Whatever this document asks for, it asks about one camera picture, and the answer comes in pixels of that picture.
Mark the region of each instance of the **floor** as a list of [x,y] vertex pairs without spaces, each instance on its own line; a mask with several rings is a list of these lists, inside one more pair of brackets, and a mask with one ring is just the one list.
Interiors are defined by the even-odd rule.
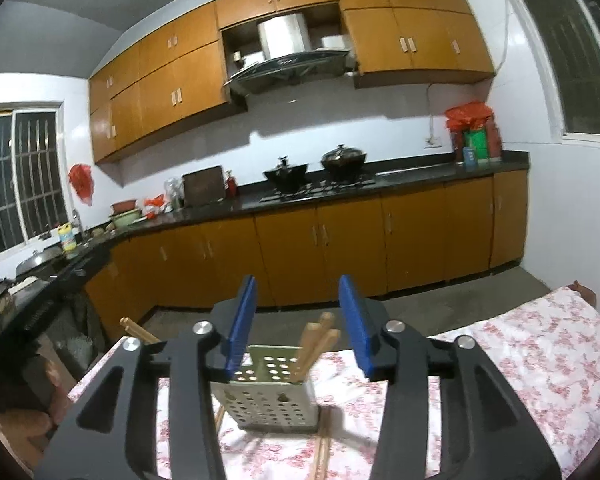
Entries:
[[[424,335],[435,335],[498,316],[548,292],[549,289],[531,274],[521,267],[513,267],[491,276],[390,298],[383,303],[391,318],[403,320]],[[335,314],[337,328],[344,328],[337,304],[321,308],[263,310],[255,314],[249,344],[297,344],[305,324],[318,321],[324,310]],[[167,339],[207,317],[208,312],[161,309],[143,326],[156,337]],[[349,338],[343,330],[334,349],[347,348],[350,348]]]

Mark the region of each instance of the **metal bolt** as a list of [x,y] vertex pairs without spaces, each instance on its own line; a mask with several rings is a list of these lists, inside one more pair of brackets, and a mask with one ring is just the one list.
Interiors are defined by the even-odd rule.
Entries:
[[134,350],[140,348],[140,340],[135,337],[129,337],[128,339],[125,339],[125,342],[122,343],[122,348],[128,352],[133,352]]
[[404,331],[404,323],[398,319],[392,319],[386,322],[384,328],[387,332],[398,333]]
[[214,326],[209,321],[199,321],[193,326],[193,332],[198,335],[208,334]]
[[475,346],[475,339],[468,335],[461,335],[458,338],[458,346],[465,350],[471,350]]

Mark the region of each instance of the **floral tablecloth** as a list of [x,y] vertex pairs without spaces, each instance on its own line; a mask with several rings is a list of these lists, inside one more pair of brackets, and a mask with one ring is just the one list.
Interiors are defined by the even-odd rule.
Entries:
[[[559,288],[506,314],[435,336],[469,334],[480,343],[525,403],[567,476],[600,437],[600,314],[577,292]],[[71,391],[75,401],[118,342]],[[324,354],[311,371],[318,403],[332,407],[328,478],[368,479],[382,421],[386,383],[369,383],[352,351]],[[157,472],[170,478],[169,380],[159,384]],[[214,409],[218,402],[214,400]],[[429,380],[427,475],[439,472],[440,390]],[[225,415],[219,443],[232,479],[306,480],[314,437],[247,433]]]

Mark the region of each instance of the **range hood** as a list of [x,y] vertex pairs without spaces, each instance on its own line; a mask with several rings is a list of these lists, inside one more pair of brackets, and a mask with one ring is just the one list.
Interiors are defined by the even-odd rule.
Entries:
[[338,77],[355,66],[348,48],[312,49],[306,20],[299,12],[260,23],[258,36],[265,60],[243,68],[226,83],[241,95],[315,78]]

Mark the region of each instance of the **black countertop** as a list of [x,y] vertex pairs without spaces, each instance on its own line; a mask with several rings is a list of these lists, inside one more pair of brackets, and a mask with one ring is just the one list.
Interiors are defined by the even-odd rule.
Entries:
[[[36,293],[30,294],[27,301],[18,306],[13,319],[0,330],[0,348],[4,348],[8,342],[25,344],[44,332],[48,323],[55,316],[54,303],[59,302],[54,300],[63,294],[81,290],[84,284],[107,263],[110,249],[123,240],[205,221],[397,192],[425,184],[468,180],[505,171],[527,170],[529,167],[528,153],[526,152],[503,152],[501,162],[491,162],[471,170],[466,170],[463,165],[450,162],[451,157],[452,154],[429,155],[368,163],[366,165],[368,171],[376,173],[375,182],[372,184],[320,192],[284,201],[261,202],[263,197],[272,195],[272,187],[266,182],[249,184],[240,187],[238,198],[198,208],[184,208],[177,212],[160,215],[152,220],[138,222],[112,234],[94,238],[88,244],[81,246],[74,257],[68,261],[67,266],[56,277],[49,279],[46,286],[38,286]],[[322,172],[308,175],[311,180],[317,180],[323,176]]]

